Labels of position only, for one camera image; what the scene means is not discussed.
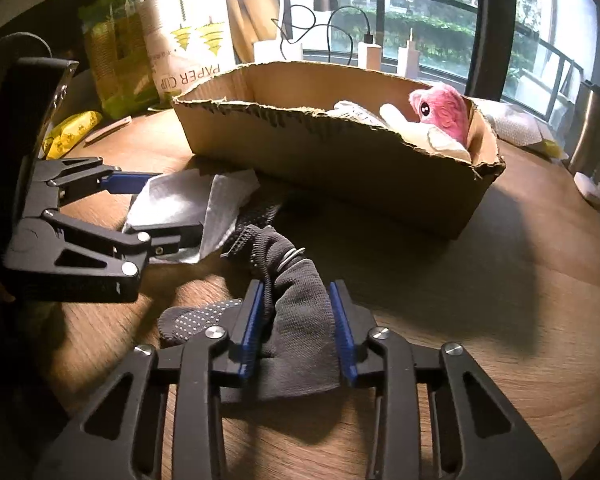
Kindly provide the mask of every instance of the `cardboard box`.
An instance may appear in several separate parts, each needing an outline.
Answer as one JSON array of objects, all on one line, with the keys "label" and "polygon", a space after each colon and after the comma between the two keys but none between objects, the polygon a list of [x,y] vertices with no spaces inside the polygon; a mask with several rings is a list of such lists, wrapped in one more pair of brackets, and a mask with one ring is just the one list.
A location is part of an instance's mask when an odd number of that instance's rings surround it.
[{"label": "cardboard box", "polygon": [[426,85],[380,72],[316,62],[243,65],[174,99],[191,150],[254,168],[456,238],[504,171],[496,136],[466,100],[472,164],[430,155],[385,128],[332,118],[337,101],[373,113],[394,104],[419,119],[411,91]]}]

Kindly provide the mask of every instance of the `metal pivot screw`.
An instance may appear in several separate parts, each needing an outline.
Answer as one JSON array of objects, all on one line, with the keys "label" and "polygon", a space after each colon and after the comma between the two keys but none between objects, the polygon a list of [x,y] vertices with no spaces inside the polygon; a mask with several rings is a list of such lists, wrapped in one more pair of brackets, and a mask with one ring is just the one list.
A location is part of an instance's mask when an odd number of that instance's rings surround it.
[{"label": "metal pivot screw", "polygon": [[376,326],[369,331],[369,335],[373,339],[387,339],[389,337],[390,330],[385,326]]},{"label": "metal pivot screw", "polygon": [[205,335],[209,339],[220,339],[225,333],[226,330],[221,326],[210,326],[205,330]]},{"label": "metal pivot screw", "polygon": [[443,346],[443,350],[449,355],[460,355],[464,352],[464,348],[462,348],[460,343],[446,343]]},{"label": "metal pivot screw", "polygon": [[122,264],[122,274],[125,276],[135,276],[138,273],[138,268],[133,262],[125,262]]},{"label": "metal pivot screw", "polygon": [[138,345],[134,348],[136,352],[142,352],[144,355],[151,355],[154,348],[151,345]]}]

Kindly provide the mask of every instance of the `white tissue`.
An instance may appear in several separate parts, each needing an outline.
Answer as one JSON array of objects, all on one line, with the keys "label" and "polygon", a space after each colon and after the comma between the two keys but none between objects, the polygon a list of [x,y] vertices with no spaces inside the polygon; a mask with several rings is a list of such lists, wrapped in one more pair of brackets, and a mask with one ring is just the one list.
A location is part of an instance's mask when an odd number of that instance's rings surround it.
[{"label": "white tissue", "polygon": [[327,115],[341,119],[351,119],[352,121],[367,124],[368,126],[387,128],[387,125],[383,123],[379,117],[376,117],[366,108],[363,108],[359,104],[352,103],[351,101],[337,102],[334,105],[333,110],[327,112]]},{"label": "white tissue", "polygon": [[216,176],[198,170],[149,179],[126,215],[123,231],[131,227],[201,221],[202,241],[196,248],[151,259],[151,263],[196,264],[218,250],[234,232],[241,206],[260,187],[253,170]]}]

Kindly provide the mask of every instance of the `window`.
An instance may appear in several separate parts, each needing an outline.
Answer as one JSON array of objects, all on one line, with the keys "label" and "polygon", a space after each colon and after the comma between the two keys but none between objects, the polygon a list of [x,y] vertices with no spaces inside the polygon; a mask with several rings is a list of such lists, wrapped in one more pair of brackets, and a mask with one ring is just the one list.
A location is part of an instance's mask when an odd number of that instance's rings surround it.
[{"label": "window", "polygon": [[[287,0],[311,7],[312,0]],[[376,43],[382,44],[382,69],[395,71],[397,53],[413,29],[423,79],[438,79],[464,89],[473,56],[478,0],[338,0],[363,9]],[[294,26],[309,26],[306,10],[293,9]],[[318,23],[326,23],[328,13]],[[354,52],[366,33],[362,15],[354,9],[338,12],[333,24],[354,39]],[[593,0],[516,0],[516,25],[503,100],[515,102],[552,126],[573,105],[580,82],[591,78],[598,25]],[[294,30],[297,37],[301,32]],[[332,52],[347,54],[350,42],[337,30],[329,33]],[[302,40],[312,59],[327,49],[325,27]],[[342,62],[342,55],[335,56]]]},{"label": "window", "polygon": [[580,81],[591,76],[596,6],[592,0],[517,0],[516,21],[503,99],[558,129]]}]

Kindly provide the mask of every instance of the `paper cup package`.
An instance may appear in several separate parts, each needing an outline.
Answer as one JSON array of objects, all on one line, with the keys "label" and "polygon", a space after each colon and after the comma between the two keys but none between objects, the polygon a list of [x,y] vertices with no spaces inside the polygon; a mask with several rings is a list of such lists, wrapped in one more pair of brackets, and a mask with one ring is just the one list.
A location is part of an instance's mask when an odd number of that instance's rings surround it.
[{"label": "paper cup package", "polygon": [[140,19],[161,101],[235,67],[226,0],[144,0]]}]

